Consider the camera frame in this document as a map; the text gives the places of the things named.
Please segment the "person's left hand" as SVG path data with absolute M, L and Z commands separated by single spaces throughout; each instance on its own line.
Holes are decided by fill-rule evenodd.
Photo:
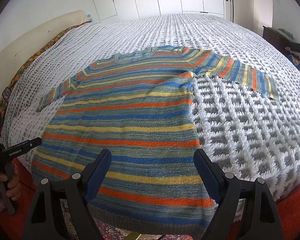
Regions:
M 7 179 L 7 176 L 3 173 L 0 173 L 0 181 L 7 182 L 6 196 L 7 198 L 12 198 L 13 201 L 16 201 L 21 196 L 21 185 L 19 183 L 19 172 L 18 168 L 14 165 L 13 167 L 13 176 L 11 179 Z M 0 203 L 4 205 L 3 198 L 0 193 Z

